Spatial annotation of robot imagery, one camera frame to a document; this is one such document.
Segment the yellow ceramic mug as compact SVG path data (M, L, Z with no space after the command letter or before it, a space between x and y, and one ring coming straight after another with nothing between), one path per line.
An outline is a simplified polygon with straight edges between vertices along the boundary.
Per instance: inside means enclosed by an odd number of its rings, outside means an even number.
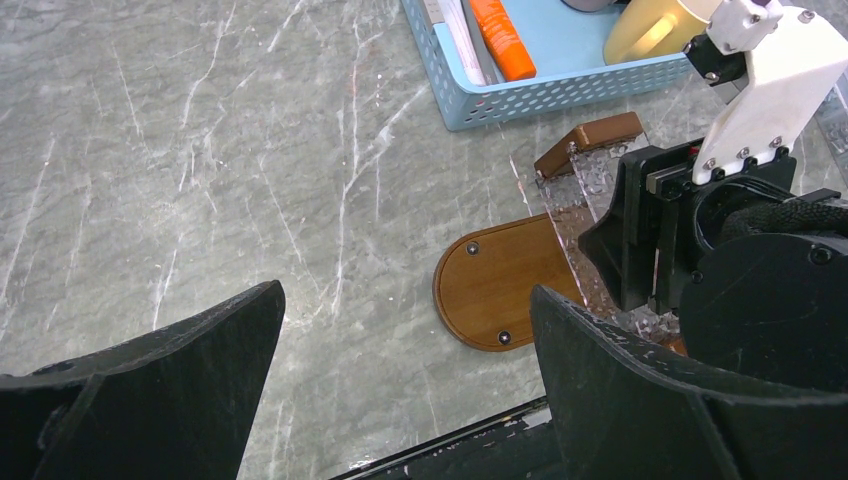
M721 0L635 0L604 45L607 65L675 54L702 34Z

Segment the mauve ceramic cup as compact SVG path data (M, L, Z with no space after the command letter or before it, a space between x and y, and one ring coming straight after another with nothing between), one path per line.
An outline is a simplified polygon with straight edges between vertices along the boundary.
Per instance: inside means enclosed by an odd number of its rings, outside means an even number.
M594 13L619 2L619 0L562 0L568 7L582 12Z

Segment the brown oval wooden tray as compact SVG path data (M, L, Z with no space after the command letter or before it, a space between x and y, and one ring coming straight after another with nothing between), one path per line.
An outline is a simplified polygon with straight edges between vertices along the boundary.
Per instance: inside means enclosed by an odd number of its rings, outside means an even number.
M578 236L593 223L586 207L558 208L457 240L433 276L432 296L444 327L461 343L482 351L530 344L531 291L543 285L622 330L684 354L675 317L623 312L612 302L577 246Z

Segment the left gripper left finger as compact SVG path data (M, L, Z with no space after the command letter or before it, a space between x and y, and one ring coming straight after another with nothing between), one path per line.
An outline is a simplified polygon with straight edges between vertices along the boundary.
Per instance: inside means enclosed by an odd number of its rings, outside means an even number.
M1 378L5 479L233 479L282 329L260 283L112 347Z

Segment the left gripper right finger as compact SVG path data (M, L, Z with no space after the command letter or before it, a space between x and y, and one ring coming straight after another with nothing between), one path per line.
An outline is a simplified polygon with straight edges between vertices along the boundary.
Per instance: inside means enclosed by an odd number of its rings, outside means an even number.
M836 367L794 352L683 356L542 285L530 316L566 478L846 477Z

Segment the clear holder with brown ends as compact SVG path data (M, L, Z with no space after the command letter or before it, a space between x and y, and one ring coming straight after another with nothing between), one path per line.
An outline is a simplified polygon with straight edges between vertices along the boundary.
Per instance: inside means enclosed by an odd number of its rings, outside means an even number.
M682 353L677 317L646 306L623 312L578 247L579 235L609 209L621 157L649 145L632 111L579 123L534 163L536 185L575 281L576 302L624 330Z

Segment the light blue plastic basket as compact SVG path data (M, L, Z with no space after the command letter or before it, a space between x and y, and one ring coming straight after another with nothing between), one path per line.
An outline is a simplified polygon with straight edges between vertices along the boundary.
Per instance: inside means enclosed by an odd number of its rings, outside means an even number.
M681 53L605 64L603 46L621 5L582 13L561 1L507 1L505 10L537 75L477 86L465 73L438 3L410 0L402 6L450 131L663 89L691 70Z

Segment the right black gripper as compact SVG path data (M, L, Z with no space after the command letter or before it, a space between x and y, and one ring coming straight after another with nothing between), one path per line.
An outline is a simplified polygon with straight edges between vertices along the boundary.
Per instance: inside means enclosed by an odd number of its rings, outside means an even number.
M622 159L606 151L578 157L594 218L578 247L617 309L676 310L685 281L716 246L709 236L719 231L729 207L756 197L787 199L797 162L786 148L768 162L745 156L734 174L709 166L707 182L697 184L692 176L701 147L693 140L644 147Z

